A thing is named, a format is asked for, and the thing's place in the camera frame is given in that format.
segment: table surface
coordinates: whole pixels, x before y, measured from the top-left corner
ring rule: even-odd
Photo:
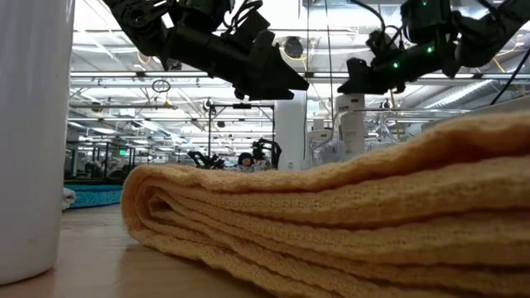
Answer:
[[[125,231],[118,205],[67,210],[55,268],[0,286],[0,297],[271,297],[198,262],[145,248]]]

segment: pipe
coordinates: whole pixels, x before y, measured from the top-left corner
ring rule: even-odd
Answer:
[[[100,108],[169,108],[178,109],[177,106],[166,106],[166,105],[152,105],[152,104],[102,104],[102,105],[87,105],[87,104],[70,104],[69,108],[89,108],[89,109],[100,109]]]
[[[504,62],[506,65],[518,65],[520,63],[520,56]],[[519,72],[517,78],[525,78],[530,74],[530,68],[524,67]],[[474,84],[454,87],[441,94],[438,94],[426,102],[423,102],[419,107],[424,108],[459,108],[468,103],[474,102],[475,100],[483,99],[491,94],[498,93],[503,87],[500,79],[495,77],[510,77],[510,73],[498,74],[492,76],[490,74],[484,74],[483,77],[487,80],[477,82]]]

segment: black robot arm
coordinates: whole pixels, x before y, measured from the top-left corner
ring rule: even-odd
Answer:
[[[233,0],[104,0],[132,43],[144,54],[160,58],[165,70],[176,60],[210,77],[233,84],[243,99],[292,99],[289,89],[309,84],[286,64],[279,45],[272,46],[270,24],[257,11],[262,1],[245,0],[229,29],[212,32],[231,12]],[[242,14],[241,9],[248,9]],[[163,20],[171,19],[173,26]]]
[[[349,59],[349,80],[339,87],[340,93],[400,93],[406,82],[431,72],[441,70],[454,78],[461,66],[486,65],[530,21],[530,1],[505,0],[479,20],[452,12],[450,0],[407,0],[401,14],[400,30],[416,45],[405,49],[402,42],[394,44],[395,38],[373,32],[367,45],[375,58],[370,66]]]

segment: metal frame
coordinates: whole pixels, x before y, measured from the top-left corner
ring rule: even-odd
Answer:
[[[217,114],[212,118],[212,108],[221,108]],[[258,108],[272,122],[272,141],[274,142],[275,129],[276,129],[276,110],[274,104],[246,104],[246,103],[234,103],[234,104],[215,104],[211,103],[208,109],[208,158],[211,158],[211,146],[212,146],[212,120],[215,120],[226,108],[233,109],[252,109]],[[263,111],[263,108],[270,108],[272,110],[272,118],[267,116]],[[237,119],[236,121],[245,122],[244,118]]]
[[[77,171],[77,152],[78,152],[78,146],[79,145],[86,145],[92,147],[92,161],[95,161],[96,156],[99,157],[100,149],[105,148],[105,160],[106,165],[104,167],[104,174],[103,179],[107,178],[107,170],[108,170],[108,151],[112,148],[117,148],[118,150],[121,150],[121,148],[125,148],[129,150],[129,168],[133,168],[136,165],[136,147],[132,147],[129,145],[116,145],[112,144],[111,142],[104,142],[105,145],[98,145],[98,143],[103,142],[83,142],[83,141],[67,141],[67,145],[75,146],[75,149],[70,149],[72,151],[72,162],[70,164],[70,171],[72,172],[72,176],[76,177],[76,171]]]

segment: yellow towel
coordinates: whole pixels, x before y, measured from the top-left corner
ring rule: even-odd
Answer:
[[[141,166],[122,211],[144,245],[277,296],[530,296],[530,114],[308,171]]]

